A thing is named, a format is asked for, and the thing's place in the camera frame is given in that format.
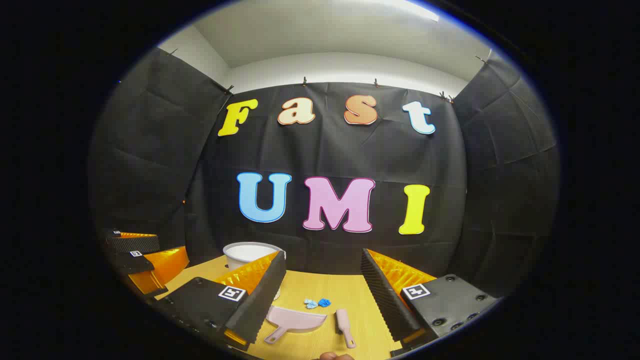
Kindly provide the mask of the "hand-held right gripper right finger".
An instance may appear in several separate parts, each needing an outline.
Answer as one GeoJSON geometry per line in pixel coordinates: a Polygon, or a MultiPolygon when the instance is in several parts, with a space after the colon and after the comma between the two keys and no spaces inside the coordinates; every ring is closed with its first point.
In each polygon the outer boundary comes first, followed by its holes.
{"type": "Polygon", "coordinates": [[[391,338],[401,344],[392,357],[463,328],[499,302],[461,276],[435,277],[368,248],[359,269],[391,338]]]}

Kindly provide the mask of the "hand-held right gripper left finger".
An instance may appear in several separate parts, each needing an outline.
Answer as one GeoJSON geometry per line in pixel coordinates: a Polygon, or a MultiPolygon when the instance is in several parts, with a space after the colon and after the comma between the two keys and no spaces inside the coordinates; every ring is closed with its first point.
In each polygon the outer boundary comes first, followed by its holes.
{"type": "Polygon", "coordinates": [[[246,351],[254,344],[286,275],[286,256],[274,251],[208,280],[195,276],[155,309],[177,326],[215,346],[246,351]]]}

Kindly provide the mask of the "pale pink dustpan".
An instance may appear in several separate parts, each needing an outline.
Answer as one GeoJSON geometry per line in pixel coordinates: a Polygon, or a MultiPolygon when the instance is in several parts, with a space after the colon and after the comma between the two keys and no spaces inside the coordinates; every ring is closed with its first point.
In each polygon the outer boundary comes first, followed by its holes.
{"type": "Polygon", "coordinates": [[[275,344],[285,333],[310,333],[322,326],[327,319],[326,314],[295,311],[278,306],[270,306],[266,321],[276,328],[264,339],[266,344],[275,344]]]}

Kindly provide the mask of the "small pale pink broom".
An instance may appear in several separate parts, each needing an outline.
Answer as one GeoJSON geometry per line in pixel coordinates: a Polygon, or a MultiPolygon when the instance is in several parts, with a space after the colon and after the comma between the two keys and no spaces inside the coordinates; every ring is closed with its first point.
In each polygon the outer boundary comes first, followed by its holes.
{"type": "Polygon", "coordinates": [[[343,335],[345,346],[348,349],[357,348],[357,344],[351,333],[351,324],[347,310],[337,309],[336,312],[334,312],[334,319],[336,333],[338,333],[339,335],[343,335]]]}

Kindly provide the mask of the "white ribbed garbage bin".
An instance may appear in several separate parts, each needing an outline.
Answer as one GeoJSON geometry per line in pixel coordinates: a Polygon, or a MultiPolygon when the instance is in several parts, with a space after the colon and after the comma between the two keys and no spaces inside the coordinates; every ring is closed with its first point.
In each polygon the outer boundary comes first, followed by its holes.
{"type": "Polygon", "coordinates": [[[219,276],[218,283],[243,289],[251,295],[258,287],[277,255],[285,255],[278,246],[258,242],[228,244],[222,249],[228,271],[219,276]]]}

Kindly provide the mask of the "wooden desktop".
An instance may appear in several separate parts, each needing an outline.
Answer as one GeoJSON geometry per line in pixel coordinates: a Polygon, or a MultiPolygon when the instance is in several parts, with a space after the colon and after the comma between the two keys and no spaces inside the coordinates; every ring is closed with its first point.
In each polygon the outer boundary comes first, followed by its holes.
{"type": "Polygon", "coordinates": [[[330,300],[330,306],[313,309],[326,315],[322,326],[312,332],[285,333],[275,344],[265,337],[275,326],[264,321],[257,340],[247,349],[250,355],[263,360],[311,360],[322,353],[349,354],[355,360],[387,360],[391,351],[402,348],[394,341],[375,299],[362,275],[325,275],[288,270],[282,280],[280,294],[274,305],[304,312],[304,300],[330,300]],[[335,312],[346,309],[350,332],[356,347],[346,346],[345,338],[336,332],[335,312]]]}

